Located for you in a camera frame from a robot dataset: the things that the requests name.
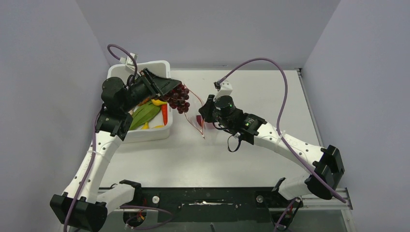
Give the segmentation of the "magenta toy fruit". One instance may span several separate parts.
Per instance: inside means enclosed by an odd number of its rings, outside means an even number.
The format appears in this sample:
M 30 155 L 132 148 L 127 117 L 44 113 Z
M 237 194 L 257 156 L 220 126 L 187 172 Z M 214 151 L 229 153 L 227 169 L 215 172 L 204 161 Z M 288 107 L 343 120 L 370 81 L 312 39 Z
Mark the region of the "magenta toy fruit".
M 196 122 L 199 125 L 200 128 L 206 129 L 206 130 L 214 130 L 215 127 L 212 123 L 205 122 L 202 118 L 201 115 L 196 115 Z

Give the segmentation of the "clear zip top bag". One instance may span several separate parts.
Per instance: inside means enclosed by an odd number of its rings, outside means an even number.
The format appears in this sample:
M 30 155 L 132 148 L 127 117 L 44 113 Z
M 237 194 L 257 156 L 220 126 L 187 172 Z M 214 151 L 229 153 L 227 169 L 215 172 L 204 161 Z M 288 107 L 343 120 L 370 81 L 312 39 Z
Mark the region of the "clear zip top bag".
M 200 115 L 198 110 L 205 104 L 205 102 L 199 97 L 199 95 L 194 93 L 190 88 L 188 89 L 190 90 L 190 98 L 188 99 L 190 107 L 189 111 L 187 113 L 184 113 L 184 116 L 190 124 L 190 126 L 195 129 L 196 133 L 200 134 L 200 136 L 207 142 L 213 143 L 216 141 L 219 131 L 216 129 L 206 130 L 199 127 L 199 125 L 196 122 L 196 115 Z

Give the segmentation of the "purple toy grape bunch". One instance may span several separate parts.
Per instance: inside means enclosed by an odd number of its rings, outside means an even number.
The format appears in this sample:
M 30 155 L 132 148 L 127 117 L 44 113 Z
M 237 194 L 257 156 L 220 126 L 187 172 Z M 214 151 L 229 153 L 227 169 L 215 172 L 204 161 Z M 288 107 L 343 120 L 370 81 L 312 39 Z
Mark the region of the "purple toy grape bunch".
M 172 109 L 176 109 L 179 114 L 183 114 L 189 111 L 189 93 L 190 90 L 184 84 L 180 84 L 167 93 L 162 99 L 167 102 Z

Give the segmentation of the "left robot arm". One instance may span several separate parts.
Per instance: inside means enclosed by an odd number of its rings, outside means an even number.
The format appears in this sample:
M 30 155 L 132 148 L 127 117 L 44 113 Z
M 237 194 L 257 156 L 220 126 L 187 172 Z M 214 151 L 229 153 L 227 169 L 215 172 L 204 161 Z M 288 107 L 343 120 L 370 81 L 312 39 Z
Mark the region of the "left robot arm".
M 135 72 L 127 84 L 119 77 L 103 82 L 103 104 L 93 125 L 89 149 L 70 184 L 50 201 L 63 231 L 76 228 L 97 232 L 111 212 L 140 199 L 141 185 L 129 180 L 99 194 L 102 178 L 131 127 L 131 109 L 145 99 L 165 97 L 180 85 L 181 81 L 157 76 L 149 69 Z

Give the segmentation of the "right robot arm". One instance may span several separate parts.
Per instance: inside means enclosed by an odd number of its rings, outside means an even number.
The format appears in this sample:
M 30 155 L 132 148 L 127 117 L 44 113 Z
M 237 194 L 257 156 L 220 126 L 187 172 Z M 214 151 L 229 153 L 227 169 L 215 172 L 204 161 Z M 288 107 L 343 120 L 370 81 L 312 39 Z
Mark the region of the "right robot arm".
M 219 123 L 219 130 L 231 134 L 240 143 L 264 147 L 305 169 L 306 174 L 301 177 L 283 177 L 277 182 L 272 192 L 274 204 L 285 206 L 291 199 L 309 194 L 346 203 L 336 191 L 345 168 L 340 150 L 335 146 L 312 145 L 288 135 L 265 119 L 236 108 L 229 95 L 217 100 L 214 100 L 214 95 L 209 95 L 199 113 L 205 122 Z

